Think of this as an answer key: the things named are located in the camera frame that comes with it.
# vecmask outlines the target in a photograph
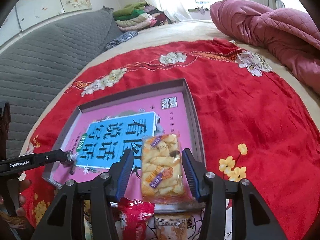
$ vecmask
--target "beige mattress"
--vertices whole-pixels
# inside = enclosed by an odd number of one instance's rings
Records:
[[[172,41],[197,41],[197,40],[212,40],[213,38],[222,38],[226,40],[232,40],[229,36],[221,33],[211,21],[204,20],[189,20],[172,25],[163,25],[139,32],[137,37],[120,44],[119,46],[112,48],[94,60],[92,60],[75,78],[78,78],[85,70],[95,65],[98,65],[114,56],[129,52],[134,49],[143,49],[151,46],[158,46],[167,44]],[[243,44],[238,42],[239,46],[256,52],[266,58],[267,62],[270,64],[272,69],[284,80],[286,80],[293,89],[301,97],[302,101],[306,105],[313,121],[315,122],[318,129],[320,129],[320,97],[313,90],[301,84],[291,72],[280,62],[273,57],[267,50],[261,49],[259,47]],[[40,124],[41,120],[46,116],[46,114],[54,107],[56,102],[69,87],[69,85],[74,81],[72,80],[48,105],[45,111],[40,116],[39,120],[33,126],[30,131],[21,153],[24,153],[28,148],[28,143],[30,141],[31,135],[33,134],[36,127]]]

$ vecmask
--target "pink comforter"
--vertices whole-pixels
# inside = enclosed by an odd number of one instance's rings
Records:
[[[298,80],[320,94],[320,33],[307,13],[224,0],[211,5],[210,14],[221,32],[267,48]]]

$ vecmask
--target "gray quilted cover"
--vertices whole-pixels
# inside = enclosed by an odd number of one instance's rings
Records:
[[[19,155],[46,106],[121,34],[103,8],[45,25],[0,54],[0,100],[10,101],[12,119],[7,158]]]

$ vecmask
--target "red candy wrapper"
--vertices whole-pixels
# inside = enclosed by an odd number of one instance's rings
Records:
[[[148,220],[153,216],[155,204],[122,198],[118,203],[123,239],[146,239]]]

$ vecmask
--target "silver bolt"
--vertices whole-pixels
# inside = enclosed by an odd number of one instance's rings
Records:
[[[110,174],[107,173],[107,172],[104,172],[104,173],[101,173],[101,174],[100,174],[100,177],[101,177],[102,179],[107,179],[107,178],[110,177]]]
[[[248,186],[250,184],[250,181],[248,179],[241,179],[241,183],[245,186]]]
[[[213,179],[214,176],[216,176],[216,174],[214,174],[213,172],[209,171],[206,173],[206,176],[209,178],[209,179]]]
[[[75,183],[75,181],[73,179],[69,179],[66,182],[67,186],[72,186],[74,183]]]

